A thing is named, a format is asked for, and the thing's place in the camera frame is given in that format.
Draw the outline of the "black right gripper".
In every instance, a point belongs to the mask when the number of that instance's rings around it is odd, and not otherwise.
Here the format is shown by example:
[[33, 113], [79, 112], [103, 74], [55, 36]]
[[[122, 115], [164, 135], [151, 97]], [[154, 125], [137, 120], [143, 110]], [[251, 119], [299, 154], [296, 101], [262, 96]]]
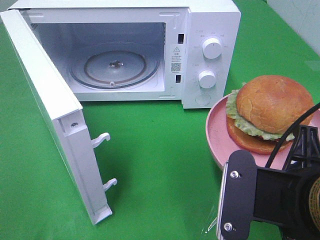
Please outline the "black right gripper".
[[283, 240], [320, 238], [320, 138], [318, 128], [299, 125], [284, 163], [286, 172], [296, 171], [298, 182], [290, 186], [289, 223], [280, 227]]

